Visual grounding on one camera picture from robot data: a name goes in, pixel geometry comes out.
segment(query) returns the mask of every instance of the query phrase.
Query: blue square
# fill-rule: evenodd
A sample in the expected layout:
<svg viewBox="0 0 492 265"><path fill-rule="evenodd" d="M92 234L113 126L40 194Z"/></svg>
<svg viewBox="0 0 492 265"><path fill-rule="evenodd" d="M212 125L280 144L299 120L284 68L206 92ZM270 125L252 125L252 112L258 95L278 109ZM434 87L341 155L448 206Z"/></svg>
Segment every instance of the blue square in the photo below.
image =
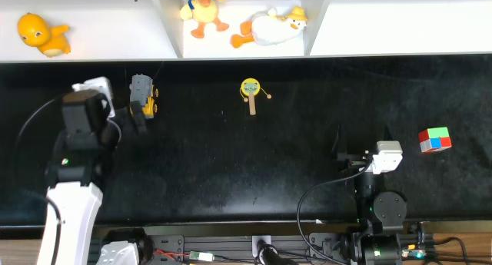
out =
<svg viewBox="0 0 492 265"><path fill-rule="evenodd" d="M433 149L438 149L441 147L440 145L440 139L439 138L431 138L430 139L430 146L433 148Z"/></svg>

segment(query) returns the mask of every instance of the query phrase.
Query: wooden floor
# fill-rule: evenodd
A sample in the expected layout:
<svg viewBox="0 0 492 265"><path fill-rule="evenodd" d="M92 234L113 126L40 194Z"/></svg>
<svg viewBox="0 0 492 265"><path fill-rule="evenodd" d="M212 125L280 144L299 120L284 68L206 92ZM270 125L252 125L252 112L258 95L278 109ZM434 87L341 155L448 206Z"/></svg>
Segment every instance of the wooden floor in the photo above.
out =
<svg viewBox="0 0 492 265"><path fill-rule="evenodd" d="M467 247L470 260L486 260L491 262L492 258L475 258L473 255L492 255L492 233L472 234L435 234L436 241L448 237L459 237ZM38 258L40 240L0 240L0 265L24 265L36 264ZM461 247L458 242L452 241L442 246L436 246L438 253L452 253L461 255ZM407 261L407 265L422 264L422 261Z"/></svg>

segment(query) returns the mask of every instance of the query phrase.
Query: white cable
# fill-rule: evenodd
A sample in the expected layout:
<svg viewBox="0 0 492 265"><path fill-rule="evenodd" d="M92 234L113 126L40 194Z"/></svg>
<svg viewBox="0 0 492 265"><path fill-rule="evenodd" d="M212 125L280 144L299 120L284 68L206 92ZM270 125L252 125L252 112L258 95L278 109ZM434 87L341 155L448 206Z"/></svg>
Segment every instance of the white cable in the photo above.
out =
<svg viewBox="0 0 492 265"><path fill-rule="evenodd" d="M108 118L108 122L113 124L118 129L118 133L120 134L120 138L118 139L118 143L119 143L121 140L121 128L120 128L120 126L118 126L118 124L116 124L113 120L111 120L109 118Z"/></svg>

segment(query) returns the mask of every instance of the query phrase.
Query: rubik's cube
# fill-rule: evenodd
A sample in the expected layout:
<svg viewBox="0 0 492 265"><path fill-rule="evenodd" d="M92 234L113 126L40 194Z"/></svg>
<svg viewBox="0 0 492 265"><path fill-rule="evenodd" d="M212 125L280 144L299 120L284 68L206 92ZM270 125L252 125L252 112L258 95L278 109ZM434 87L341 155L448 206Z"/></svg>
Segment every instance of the rubik's cube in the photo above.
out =
<svg viewBox="0 0 492 265"><path fill-rule="evenodd" d="M446 127L430 128L418 134L422 153L451 148L451 138Z"/></svg>

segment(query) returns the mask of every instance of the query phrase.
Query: red cube face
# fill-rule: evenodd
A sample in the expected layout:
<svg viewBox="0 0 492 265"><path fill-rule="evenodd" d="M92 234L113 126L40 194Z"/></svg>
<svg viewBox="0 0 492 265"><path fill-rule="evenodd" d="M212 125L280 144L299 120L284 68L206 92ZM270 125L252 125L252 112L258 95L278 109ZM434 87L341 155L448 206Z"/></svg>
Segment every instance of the red cube face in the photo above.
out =
<svg viewBox="0 0 492 265"><path fill-rule="evenodd" d="M441 147L451 147L451 138L450 137L441 137L440 138L440 146Z"/></svg>
<svg viewBox="0 0 492 265"><path fill-rule="evenodd" d="M422 131L421 133L418 134L419 142L424 142L427 139L429 139L429 132L427 130Z"/></svg>

